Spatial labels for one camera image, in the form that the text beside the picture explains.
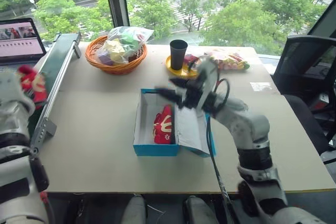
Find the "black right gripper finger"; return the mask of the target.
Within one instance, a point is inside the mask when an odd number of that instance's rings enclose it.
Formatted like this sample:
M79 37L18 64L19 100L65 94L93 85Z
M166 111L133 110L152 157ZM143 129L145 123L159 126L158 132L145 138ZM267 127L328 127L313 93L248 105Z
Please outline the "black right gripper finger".
M163 87L155 87L155 91L161 97L173 102L177 105L182 105L182 96L178 94L175 90L163 88Z
M170 78L169 81L177 87L186 87L189 79L174 77Z

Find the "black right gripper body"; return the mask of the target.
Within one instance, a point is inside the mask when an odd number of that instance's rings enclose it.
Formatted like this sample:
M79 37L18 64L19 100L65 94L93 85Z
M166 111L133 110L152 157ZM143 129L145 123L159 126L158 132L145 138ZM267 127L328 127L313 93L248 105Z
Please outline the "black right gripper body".
M201 101L201 97L204 93L204 84L204 80L183 79L181 87L186 90L186 93L179 108L202 109L204 101Z

